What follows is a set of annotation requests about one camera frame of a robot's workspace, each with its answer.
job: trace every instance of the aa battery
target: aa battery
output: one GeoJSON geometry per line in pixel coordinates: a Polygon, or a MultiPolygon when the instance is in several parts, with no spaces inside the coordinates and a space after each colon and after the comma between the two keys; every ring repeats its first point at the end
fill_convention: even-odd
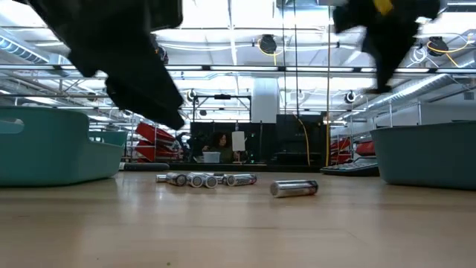
{"type": "Polygon", "coordinates": [[[167,173],[166,180],[171,185],[184,186],[187,184],[187,176],[179,173],[167,173]]]}
{"type": "Polygon", "coordinates": [[[167,182],[167,175],[155,175],[155,182],[167,182]]]}
{"type": "Polygon", "coordinates": [[[223,173],[206,173],[208,176],[214,176],[216,179],[216,182],[218,184],[223,184],[223,182],[226,180],[225,174],[223,173]]]}
{"type": "Polygon", "coordinates": [[[205,186],[206,188],[215,188],[218,185],[218,179],[205,173],[190,173],[187,175],[188,185],[199,188],[205,186]]]}
{"type": "Polygon", "coordinates": [[[275,181],[269,188],[273,197],[300,197],[314,195],[319,185],[315,180],[275,181]]]}
{"type": "Polygon", "coordinates": [[[206,174],[189,173],[187,175],[188,185],[194,188],[200,188],[203,186],[206,177],[206,174]]]}
{"type": "Polygon", "coordinates": [[[226,183],[228,186],[241,186],[241,185],[252,185],[257,181],[256,175],[254,174],[233,174],[226,175],[226,183]]]}

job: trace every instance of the fluorescent light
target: fluorescent light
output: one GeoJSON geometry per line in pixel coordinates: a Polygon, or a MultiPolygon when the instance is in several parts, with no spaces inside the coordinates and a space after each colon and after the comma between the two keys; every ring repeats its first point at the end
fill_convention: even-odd
{"type": "Polygon", "coordinates": [[[169,71],[201,71],[201,66],[165,66],[169,71]]]}
{"type": "Polygon", "coordinates": [[[475,3],[475,2],[468,2],[468,3],[466,3],[466,2],[450,2],[450,3],[448,3],[448,5],[452,5],[452,6],[458,6],[458,5],[460,5],[460,6],[465,6],[465,5],[476,5],[476,3],[475,3]]]}
{"type": "Polygon", "coordinates": [[[263,66],[211,66],[212,71],[277,71],[277,67],[263,66]]]}
{"type": "Polygon", "coordinates": [[[437,73],[446,73],[446,74],[474,74],[476,73],[476,69],[468,68],[468,69],[461,69],[461,68],[439,68],[437,69],[437,73]]]}
{"type": "Polygon", "coordinates": [[[286,67],[286,71],[327,71],[331,72],[351,72],[353,68],[342,68],[342,67],[286,67]]]}
{"type": "Polygon", "coordinates": [[[412,72],[412,73],[420,73],[420,72],[428,72],[430,71],[429,68],[397,68],[395,72],[412,72]]]}
{"type": "Polygon", "coordinates": [[[286,71],[327,71],[325,67],[286,67],[286,71]]]}
{"type": "Polygon", "coordinates": [[[110,118],[107,118],[106,116],[99,116],[99,115],[88,115],[90,119],[98,120],[98,121],[110,121],[110,118]]]}
{"type": "Polygon", "coordinates": [[[345,72],[349,72],[349,71],[353,71],[354,68],[340,68],[340,67],[332,67],[330,69],[330,71],[345,71],[345,72]]]}
{"type": "Polygon", "coordinates": [[[39,47],[47,47],[47,46],[55,46],[55,45],[64,45],[64,43],[63,42],[44,42],[44,43],[35,44],[35,46],[39,46],[39,47]]]}
{"type": "Polygon", "coordinates": [[[50,98],[26,97],[26,99],[30,101],[36,101],[39,103],[50,104],[50,105],[57,104],[55,100],[51,100],[50,98]]]}

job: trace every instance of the white paper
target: white paper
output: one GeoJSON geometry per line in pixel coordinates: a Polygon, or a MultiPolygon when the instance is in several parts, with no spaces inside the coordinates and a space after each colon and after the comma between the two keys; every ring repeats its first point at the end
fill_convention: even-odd
{"type": "Polygon", "coordinates": [[[234,152],[246,151],[245,148],[245,133],[243,131],[235,131],[231,133],[231,143],[234,152]]]}

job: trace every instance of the dark hair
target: dark hair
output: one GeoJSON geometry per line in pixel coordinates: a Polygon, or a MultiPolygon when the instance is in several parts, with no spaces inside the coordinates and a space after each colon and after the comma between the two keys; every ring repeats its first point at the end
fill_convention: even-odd
{"type": "Polygon", "coordinates": [[[215,148],[218,148],[218,147],[219,147],[219,143],[220,143],[220,139],[221,139],[223,136],[226,136],[226,144],[225,144],[224,147],[229,147],[230,144],[231,144],[230,137],[228,137],[228,135],[227,135],[226,133],[222,133],[222,132],[215,132],[215,133],[211,136],[211,146],[212,146],[212,147],[215,147],[215,148]]]}

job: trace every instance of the yellow tag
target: yellow tag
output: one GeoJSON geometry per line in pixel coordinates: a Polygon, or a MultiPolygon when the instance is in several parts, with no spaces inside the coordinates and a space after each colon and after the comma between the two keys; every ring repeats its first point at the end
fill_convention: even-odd
{"type": "Polygon", "coordinates": [[[392,9],[392,1],[391,0],[373,0],[373,5],[375,5],[376,9],[383,15],[387,15],[392,9]]]}

